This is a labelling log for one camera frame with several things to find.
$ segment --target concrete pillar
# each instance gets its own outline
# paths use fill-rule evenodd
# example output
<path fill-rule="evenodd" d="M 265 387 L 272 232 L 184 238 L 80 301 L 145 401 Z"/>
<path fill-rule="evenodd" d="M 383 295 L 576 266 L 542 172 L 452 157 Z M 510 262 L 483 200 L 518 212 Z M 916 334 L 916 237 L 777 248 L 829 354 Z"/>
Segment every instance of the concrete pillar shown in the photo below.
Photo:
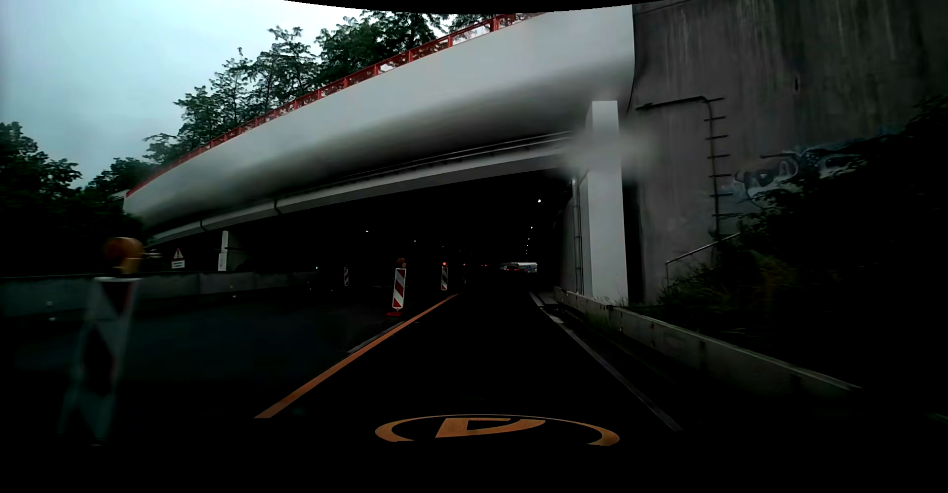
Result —
<path fill-rule="evenodd" d="M 217 270 L 233 271 L 246 259 L 246 251 L 233 232 L 221 230 L 221 253 L 217 257 Z"/>
<path fill-rule="evenodd" d="M 583 293 L 603 303 L 629 302 L 622 195 L 619 110 L 615 100 L 595 101 L 586 116 L 589 147 L 579 186 Z"/>

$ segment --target bridge railing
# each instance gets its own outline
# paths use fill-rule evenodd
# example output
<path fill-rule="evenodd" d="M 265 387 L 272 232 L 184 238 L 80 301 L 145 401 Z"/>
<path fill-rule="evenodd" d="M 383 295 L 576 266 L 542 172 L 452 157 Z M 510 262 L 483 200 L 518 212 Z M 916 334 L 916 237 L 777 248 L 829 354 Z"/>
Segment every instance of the bridge railing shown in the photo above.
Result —
<path fill-rule="evenodd" d="M 382 62 L 370 65 L 369 67 L 366 67 L 365 69 L 357 71 L 356 73 L 353 73 L 352 75 L 344 76 L 343 78 L 340 78 L 339 80 L 336 80 L 335 82 L 326 84 L 326 86 L 323 86 L 322 88 L 319 88 L 313 92 L 310 92 L 298 99 L 293 99 L 287 102 L 286 104 L 283 104 L 282 106 L 267 112 L 266 114 L 263 114 L 259 117 L 255 117 L 254 119 L 251 119 L 250 121 L 245 122 L 244 124 L 238 126 L 237 128 L 231 129 L 223 133 L 221 136 L 215 137 L 214 139 L 211 139 L 210 141 L 197 147 L 196 149 L 193 149 L 185 153 L 182 157 L 178 158 L 177 160 L 174 160 L 170 164 L 163 166 L 162 168 L 153 172 L 145 180 L 143 180 L 137 186 L 129 190 L 125 196 L 127 197 L 127 196 L 132 195 L 132 193 L 135 193 L 136 191 L 142 189 L 148 183 L 160 177 L 162 174 L 171 171 L 175 167 L 183 164 L 184 162 L 187 162 L 188 160 L 194 158 L 195 156 L 203 152 L 209 151 L 213 149 L 214 147 L 220 146 L 221 144 L 227 143 L 231 139 L 237 136 L 240 136 L 249 130 L 255 129 L 269 121 L 272 121 L 273 119 L 276 119 L 277 117 L 280 117 L 281 115 L 289 114 L 290 112 L 299 110 L 303 106 L 312 104 L 313 102 L 316 102 L 317 100 L 325 99 L 326 97 L 329 97 L 337 93 L 338 91 L 352 87 L 356 84 L 359 84 L 360 82 L 364 82 L 365 80 L 368 80 L 369 78 L 372 78 L 373 76 L 379 76 L 384 73 L 388 73 L 389 71 L 392 71 L 393 69 L 397 69 L 398 67 L 401 67 L 402 65 L 412 63 L 425 56 L 432 55 L 434 53 L 443 51 L 447 48 L 454 47 L 458 43 L 463 43 L 470 39 L 479 38 L 480 36 L 483 36 L 484 34 L 488 34 L 490 32 L 500 30 L 504 27 L 510 27 L 511 25 L 515 25 L 517 23 L 526 21 L 527 19 L 538 16 L 542 13 L 543 12 L 498 15 L 491 19 L 481 21 L 480 23 L 474 24 L 470 27 L 462 28 L 461 30 L 458 30 L 457 32 L 452 32 L 450 34 L 447 34 L 446 36 L 443 36 L 441 38 L 433 39 L 432 41 L 429 41 L 423 45 L 415 47 L 414 49 L 409 49 L 401 54 L 387 58 L 383 60 Z"/>

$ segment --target red and white barrier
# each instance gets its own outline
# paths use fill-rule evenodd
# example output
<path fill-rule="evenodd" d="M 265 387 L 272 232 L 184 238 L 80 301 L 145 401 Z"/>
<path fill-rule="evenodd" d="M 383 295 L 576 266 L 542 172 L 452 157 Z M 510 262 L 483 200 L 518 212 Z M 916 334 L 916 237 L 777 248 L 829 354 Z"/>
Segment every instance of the red and white barrier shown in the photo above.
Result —
<path fill-rule="evenodd" d="M 141 279 L 96 278 L 72 365 L 59 431 L 104 440 L 112 422 Z"/>
<path fill-rule="evenodd" d="M 397 317 L 401 315 L 402 308 L 405 307 L 405 276 L 408 273 L 403 267 L 398 267 L 395 269 L 395 287 L 392 291 L 392 308 L 393 312 L 389 312 L 389 316 Z"/>

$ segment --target road marking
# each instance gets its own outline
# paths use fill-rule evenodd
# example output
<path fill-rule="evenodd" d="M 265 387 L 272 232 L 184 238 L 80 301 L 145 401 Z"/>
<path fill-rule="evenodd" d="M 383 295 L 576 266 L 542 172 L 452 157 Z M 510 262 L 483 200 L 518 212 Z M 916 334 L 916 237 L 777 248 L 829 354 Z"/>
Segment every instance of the road marking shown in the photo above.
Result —
<path fill-rule="evenodd" d="M 441 305 L 444 304 L 444 303 L 447 303 L 447 302 L 450 301 L 451 299 L 454 299 L 457 295 L 458 295 L 458 294 L 455 293 L 454 295 L 449 296 L 447 299 L 444 299 L 444 300 L 441 301 L 440 303 L 435 304 L 434 306 L 432 306 L 432 307 L 429 308 L 428 310 L 425 310 L 424 312 L 418 314 L 418 315 L 415 316 L 415 317 L 412 317 L 411 319 L 409 319 L 409 320 L 407 320 L 407 321 L 405 321 L 405 322 L 406 322 L 406 323 L 414 322 L 416 319 L 421 318 L 421 317 L 424 316 L 425 314 L 429 313 L 431 310 L 437 308 L 438 306 L 441 306 Z M 274 415 L 278 414 L 281 410 L 283 410 L 283 409 L 286 408 L 287 406 L 293 404 L 293 402 L 294 402 L 295 400 L 297 400 L 298 398 L 302 397 L 302 395 L 306 394 L 307 391 L 312 390 L 314 387 L 316 387 L 316 386 L 318 386 L 320 383 L 322 383 L 326 378 L 331 377 L 332 375 L 334 375 L 335 373 L 337 373 L 340 369 L 342 369 L 343 367 L 345 367 L 345 366 L 349 365 L 350 363 L 352 363 L 353 360 L 355 360 L 356 358 L 362 356 L 362 354 L 366 354 L 367 352 L 369 352 L 375 345 L 378 345 L 379 343 L 381 343 L 381 342 L 387 340 L 388 338 L 391 338 L 392 336 L 394 336 L 395 334 L 397 334 L 399 331 L 403 330 L 406 326 L 408 326 L 408 324 L 403 324 L 403 325 L 398 326 L 397 328 L 393 328 L 390 332 L 386 333 L 384 336 L 382 336 L 382 337 L 379 338 L 378 340 L 373 341 L 372 343 L 369 343 L 368 345 L 362 347 L 361 349 L 355 351 L 355 352 L 352 353 L 352 354 L 349 354 L 348 356 L 346 356 L 345 358 L 343 358 L 342 361 L 340 361 L 338 364 L 336 364 L 336 365 L 334 365 L 333 367 L 330 367 L 330 368 L 327 369 L 326 371 L 322 372 L 318 377 L 313 378 L 313 379 L 310 380 L 309 382 L 306 382 L 305 384 L 303 384 L 303 385 L 300 387 L 299 390 L 293 391 L 291 394 L 289 394 L 289 395 L 287 395 L 286 397 L 284 397 L 283 400 L 281 400 L 281 401 L 278 402 L 277 404 L 274 404 L 273 406 L 267 408 L 267 409 L 264 410 L 262 413 L 260 413 L 260 414 L 257 415 L 256 417 L 254 417 L 254 419 L 269 419 L 270 417 L 273 417 Z"/>
<path fill-rule="evenodd" d="M 587 445 L 599 445 L 599 446 L 609 446 L 615 445 L 619 442 L 619 435 L 615 432 L 603 428 L 602 426 L 589 425 L 587 423 L 580 423 L 578 421 L 569 421 L 566 419 L 553 419 L 551 417 L 536 417 L 533 415 L 508 415 L 506 417 L 497 417 L 497 416 L 460 416 L 460 415 L 429 415 L 427 417 L 414 417 L 411 419 L 402 419 L 400 421 L 392 421 L 391 423 L 386 423 L 375 429 L 375 435 L 384 439 L 385 441 L 414 441 L 407 437 L 400 436 L 393 432 L 393 428 L 398 425 L 409 423 L 411 421 L 418 421 L 423 419 L 438 419 L 444 417 L 444 422 L 441 425 L 441 428 L 438 430 L 438 434 L 435 435 L 435 438 L 442 437 L 463 437 L 471 435 L 481 435 L 481 434 L 494 434 L 494 433 L 503 433 L 503 432 L 512 432 L 518 430 L 526 430 L 528 428 L 533 428 L 536 426 L 547 424 L 548 422 L 559 422 L 559 423 L 571 423 L 578 426 L 586 426 L 597 432 L 599 432 L 599 439 L 588 443 Z M 504 426 L 490 426 L 487 428 L 468 430 L 468 421 L 498 421 L 504 422 L 509 421 L 513 417 L 519 417 L 514 423 L 510 423 Z"/>

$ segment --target drainpipe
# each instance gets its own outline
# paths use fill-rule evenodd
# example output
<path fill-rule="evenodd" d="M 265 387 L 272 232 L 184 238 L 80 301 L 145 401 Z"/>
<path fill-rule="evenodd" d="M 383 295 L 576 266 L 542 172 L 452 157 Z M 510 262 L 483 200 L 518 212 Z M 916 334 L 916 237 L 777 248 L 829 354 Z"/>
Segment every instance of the drainpipe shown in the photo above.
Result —
<path fill-rule="evenodd" d="M 583 292 L 583 232 L 582 232 L 582 217 L 579 215 L 581 210 L 579 209 L 579 187 L 576 185 L 576 180 L 573 179 L 573 233 L 574 233 L 574 258 L 576 261 L 576 293 L 584 295 Z"/>

